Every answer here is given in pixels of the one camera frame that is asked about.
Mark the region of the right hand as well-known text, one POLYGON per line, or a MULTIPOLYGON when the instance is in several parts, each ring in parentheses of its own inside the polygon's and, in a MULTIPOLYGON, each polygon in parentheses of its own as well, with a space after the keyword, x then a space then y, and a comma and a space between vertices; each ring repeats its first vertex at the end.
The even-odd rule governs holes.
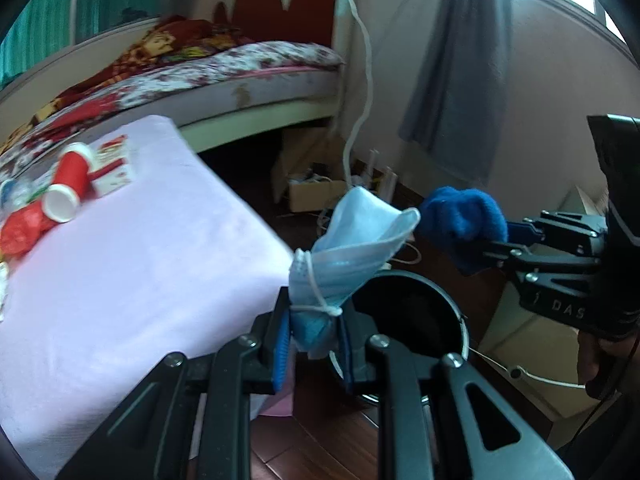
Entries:
POLYGON ((579 332, 577 341, 578 382, 584 385, 591 382, 610 360, 626 365, 617 390, 621 393, 639 392, 639 332, 621 341, 608 341, 579 332))

